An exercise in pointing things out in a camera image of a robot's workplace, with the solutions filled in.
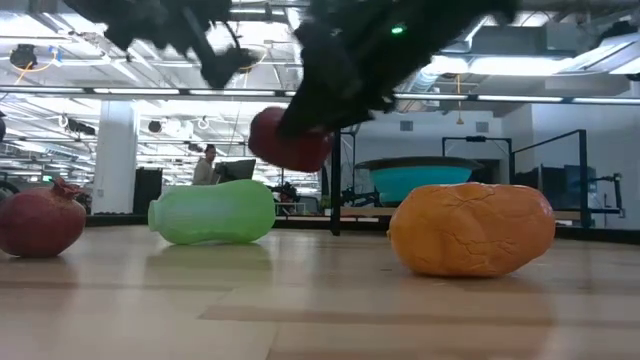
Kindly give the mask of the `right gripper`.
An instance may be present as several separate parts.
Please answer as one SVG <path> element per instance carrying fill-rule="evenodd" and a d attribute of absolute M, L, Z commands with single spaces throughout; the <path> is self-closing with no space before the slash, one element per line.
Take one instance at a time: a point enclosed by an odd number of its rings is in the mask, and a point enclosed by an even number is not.
<path fill-rule="evenodd" d="M 312 0 L 294 34 L 303 80 L 278 134 L 332 132 L 393 109 L 395 88 L 487 15 L 512 23 L 518 0 Z"/>

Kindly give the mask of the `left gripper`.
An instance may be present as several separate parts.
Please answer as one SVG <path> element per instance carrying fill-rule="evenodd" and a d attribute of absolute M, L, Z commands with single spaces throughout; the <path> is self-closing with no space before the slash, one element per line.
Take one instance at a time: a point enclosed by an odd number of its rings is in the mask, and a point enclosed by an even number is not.
<path fill-rule="evenodd" d="M 180 16 L 184 24 L 188 49 L 195 52 L 201 64 L 201 76 L 212 88 L 224 88 L 234 74 L 245 71 L 258 61 L 231 28 L 232 0 L 185 0 Z M 221 23 L 232 38 L 229 45 L 216 53 L 207 39 L 211 27 Z"/>

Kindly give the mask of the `dark red oblong fruit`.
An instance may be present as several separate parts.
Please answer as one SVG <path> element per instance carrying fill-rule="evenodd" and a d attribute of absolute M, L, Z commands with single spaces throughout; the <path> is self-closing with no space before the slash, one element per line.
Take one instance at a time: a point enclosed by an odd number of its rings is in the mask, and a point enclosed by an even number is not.
<path fill-rule="evenodd" d="M 251 121 L 249 150 L 261 160 L 287 170 L 319 171 L 332 150 L 333 135 L 311 132 L 296 138 L 277 134 L 285 109 L 267 107 Z"/>

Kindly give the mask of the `light green squash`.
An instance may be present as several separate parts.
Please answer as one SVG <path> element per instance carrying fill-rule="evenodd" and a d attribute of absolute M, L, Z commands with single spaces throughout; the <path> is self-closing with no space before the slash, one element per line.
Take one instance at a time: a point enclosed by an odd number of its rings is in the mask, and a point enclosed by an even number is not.
<path fill-rule="evenodd" d="M 171 186 L 150 203 L 147 220 L 150 231 L 175 245 L 252 243 L 272 229 L 275 202 L 251 179 Z"/>

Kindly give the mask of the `orange fruit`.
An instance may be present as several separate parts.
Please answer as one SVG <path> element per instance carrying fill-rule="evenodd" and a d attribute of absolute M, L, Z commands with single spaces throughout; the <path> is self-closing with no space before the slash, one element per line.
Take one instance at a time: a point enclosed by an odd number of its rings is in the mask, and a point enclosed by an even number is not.
<path fill-rule="evenodd" d="M 545 254 L 555 239 L 553 209 L 522 185 L 463 183 L 412 190 L 387 237 L 411 271 L 441 277 L 501 277 Z"/>

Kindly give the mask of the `small red pomegranate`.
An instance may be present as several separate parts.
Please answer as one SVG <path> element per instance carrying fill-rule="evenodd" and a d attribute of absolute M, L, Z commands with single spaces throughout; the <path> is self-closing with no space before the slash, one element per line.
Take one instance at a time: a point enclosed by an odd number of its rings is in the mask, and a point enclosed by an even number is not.
<path fill-rule="evenodd" d="M 0 202 L 0 250 L 23 258 L 60 255 L 82 235 L 86 210 L 75 198 L 80 186 L 56 178 Z"/>

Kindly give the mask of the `long ceiling light bar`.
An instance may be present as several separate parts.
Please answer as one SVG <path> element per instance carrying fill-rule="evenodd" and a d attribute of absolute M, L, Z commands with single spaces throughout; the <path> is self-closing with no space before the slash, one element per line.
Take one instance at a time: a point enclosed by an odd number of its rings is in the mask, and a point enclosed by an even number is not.
<path fill-rule="evenodd" d="M 52 87 L 52 86 L 0 86 L 0 92 L 33 94 L 83 94 L 83 95 L 195 95 L 195 96 L 257 96 L 292 97 L 295 91 L 247 90 L 247 89 L 190 89 L 190 88 L 103 88 L 103 87 Z"/>
<path fill-rule="evenodd" d="M 395 97 L 399 100 L 420 100 L 420 101 L 640 106 L 640 98 L 623 98 L 623 97 L 561 97 L 561 96 L 445 94 L 445 93 L 424 93 L 424 94 L 397 93 Z"/>

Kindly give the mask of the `background computer monitor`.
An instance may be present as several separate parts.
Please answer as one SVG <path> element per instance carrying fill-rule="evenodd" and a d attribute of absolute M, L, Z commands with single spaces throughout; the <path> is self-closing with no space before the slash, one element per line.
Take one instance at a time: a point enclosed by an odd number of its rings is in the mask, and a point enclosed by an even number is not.
<path fill-rule="evenodd" d="M 251 179 L 254 174 L 255 165 L 255 159 L 218 163 L 214 167 L 214 171 L 218 175 L 217 184 Z"/>

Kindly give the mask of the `person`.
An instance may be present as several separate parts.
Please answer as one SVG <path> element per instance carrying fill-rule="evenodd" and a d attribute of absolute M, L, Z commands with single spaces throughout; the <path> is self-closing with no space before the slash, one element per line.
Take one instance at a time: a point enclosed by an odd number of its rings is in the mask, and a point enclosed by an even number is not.
<path fill-rule="evenodd" d="M 214 183 L 214 161 L 216 155 L 216 147 L 213 144 L 208 144 L 204 151 L 204 156 L 197 162 L 194 169 L 193 185 L 212 185 Z"/>

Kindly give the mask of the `teal bowl with grey rim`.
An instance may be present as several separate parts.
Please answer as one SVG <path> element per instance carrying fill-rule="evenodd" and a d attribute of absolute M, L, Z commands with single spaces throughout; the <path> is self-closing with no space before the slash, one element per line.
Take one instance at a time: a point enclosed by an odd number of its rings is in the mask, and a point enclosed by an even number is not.
<path fill-rule="evenodd" d="M 465 183 L 481 169 L 475 160 L 447 156 L 409 156 L 360 162 L 356 169 L 369 171 L 379 201 L 385 206 L 401 203 L 415 188 Z"/>

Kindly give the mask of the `white pillar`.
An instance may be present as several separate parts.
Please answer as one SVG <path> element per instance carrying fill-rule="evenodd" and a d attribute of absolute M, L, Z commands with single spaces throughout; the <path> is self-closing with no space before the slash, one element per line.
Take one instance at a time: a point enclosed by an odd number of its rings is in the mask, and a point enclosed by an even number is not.
<path fill-rule="evenodd" d="M 133 101 L 102 101 L 97 134 L 92 212 L 133 210 L 139 117 Z"/>

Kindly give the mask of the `black cabinet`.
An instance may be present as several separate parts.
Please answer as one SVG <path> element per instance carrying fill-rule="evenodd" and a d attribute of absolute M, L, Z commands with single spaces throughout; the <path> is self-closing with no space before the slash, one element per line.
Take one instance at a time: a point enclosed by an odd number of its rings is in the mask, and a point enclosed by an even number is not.
<path fill-rule="evenodd" d="M 138 168 L 136 170 L 133 199 L 134 214 L 147 214 L 150 203 L 160 197 L 162 184 L 162 169 Z"/>

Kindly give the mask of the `black ceiling device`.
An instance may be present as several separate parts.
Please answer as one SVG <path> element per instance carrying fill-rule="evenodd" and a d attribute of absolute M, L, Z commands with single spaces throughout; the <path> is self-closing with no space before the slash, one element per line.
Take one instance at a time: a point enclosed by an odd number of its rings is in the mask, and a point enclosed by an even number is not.
<path fill-rule="evenodd" d="M 32 69 L 38 64 L 37 56 L 35 55 L 35 46 L 32 44 L 18 44 L 17 47 L 11 51 L 9 61 L 19 69 Z"/>

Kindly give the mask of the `black aluminium frame rail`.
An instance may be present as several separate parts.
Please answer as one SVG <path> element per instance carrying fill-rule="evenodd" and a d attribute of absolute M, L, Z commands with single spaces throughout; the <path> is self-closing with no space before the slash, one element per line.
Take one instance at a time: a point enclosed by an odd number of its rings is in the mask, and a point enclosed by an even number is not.
<path fill-rule="evenodd" d="M 370 196 L 373 200 L 378 199 L 376 192 L 343 196 L 342 168 L 338 162 L 343 156 L 343 139 L 350 137 L 351 141 L 347 145 L 351 147 L 351 188 L 354 188 L 356 168 L 353 161 L 356 158 L 356 136 L 357 130 L 343 130 L 340 134 L 335 133 L 330 169 L 324 166 L 321 171 L 322 196 L 320 204 L 325 206 L 325 210 L 328 210 L 329 214 L 278 216 L 274 225 L 276 229 L 328 230 L 334 236 L 340 236 L 342 230 L 360 232 L 386 232 L 388 230 L 394 212 L 392 208 L 348 207 L 344 205 L 345 202 L 353 202 L 356 198 L 366 196 Z"/>

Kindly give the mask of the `black background station frame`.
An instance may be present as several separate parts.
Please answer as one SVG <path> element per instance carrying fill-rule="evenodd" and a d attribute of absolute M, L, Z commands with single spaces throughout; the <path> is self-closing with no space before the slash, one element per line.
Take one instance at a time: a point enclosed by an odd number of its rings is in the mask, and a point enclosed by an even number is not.
<path fill-rule="evenodd" d="M 442 137 L 441 138 L 441 155 L 445 156 L 447 154 L 446 143 L 451 141 L 465 141 L 467 143 L 482 143 L 491 141 L 495 143 L 496 141 L 505 142 L 507 145 L 506 156 L 508 158 L 508 183 L 515 183 L 515 155 L 513 153 L 513 141 L 511 138 L 504 137 L 486 137 L 482 135 L 473 135 L 473 136 L 464 136 L 464 137 Z"/>
<path fill-rule="evenodd" d="M 534 160 L 519 169 L 521 155 L 553 151 L 551 163 Z M 626 217 L 622 174 L 599 175 L 588 160 L 587 131 L 577 129 L 509 151 L 509 182 L 539 190 L 551 204 L 558 225 L 594 228 L 596 219 Z"/>

